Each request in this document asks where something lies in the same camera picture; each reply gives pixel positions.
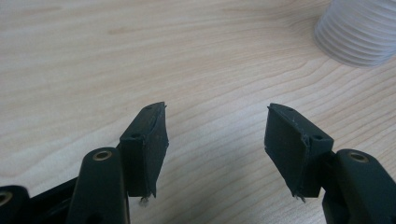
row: white cup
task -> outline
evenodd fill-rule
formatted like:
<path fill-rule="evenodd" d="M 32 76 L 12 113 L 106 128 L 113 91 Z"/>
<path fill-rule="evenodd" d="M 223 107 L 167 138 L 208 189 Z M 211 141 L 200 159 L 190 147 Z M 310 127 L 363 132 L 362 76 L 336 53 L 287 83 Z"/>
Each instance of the white cup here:
<path fill-rule="evenodd" d="M 396 53 L 396 0 L 332 0 L 317 23 L 315 41 L 340 63 L 385 63 Z"/>

